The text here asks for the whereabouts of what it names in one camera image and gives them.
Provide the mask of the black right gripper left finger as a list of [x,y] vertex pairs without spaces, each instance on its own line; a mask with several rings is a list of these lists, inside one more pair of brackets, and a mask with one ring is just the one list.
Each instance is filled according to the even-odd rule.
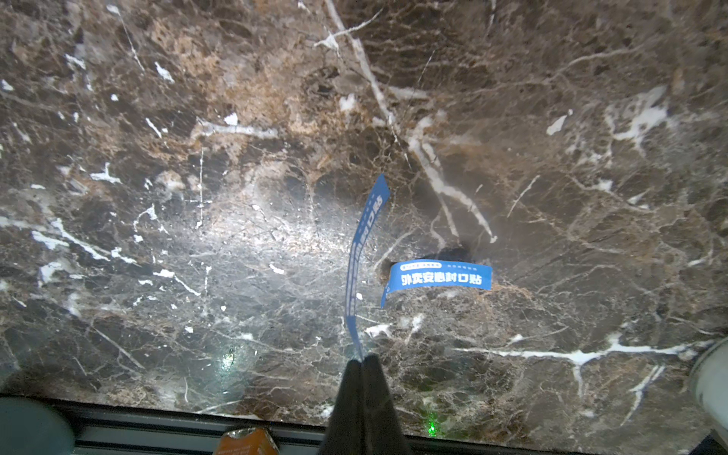
[[364,388],[362,364],[350,360],[345,368],[334,410],[318,449],[319,455],[364,453]]

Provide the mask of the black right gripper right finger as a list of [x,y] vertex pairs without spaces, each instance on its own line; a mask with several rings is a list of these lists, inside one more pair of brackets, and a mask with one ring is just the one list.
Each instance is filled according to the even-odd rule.
[[363,360],[362,381],[366,453],[374,455],[413,453],[401,430],[388,382],[377,355],[369,355]]

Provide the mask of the blue peeled label strip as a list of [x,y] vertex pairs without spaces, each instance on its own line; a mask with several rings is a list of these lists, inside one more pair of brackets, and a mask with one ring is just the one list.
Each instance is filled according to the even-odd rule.
[[385,307],[388,295],[402,290],[438,286],[491,290],[492,280],[493,268],[487,265],[441,260],[401,262],[391,268],[380,307]]

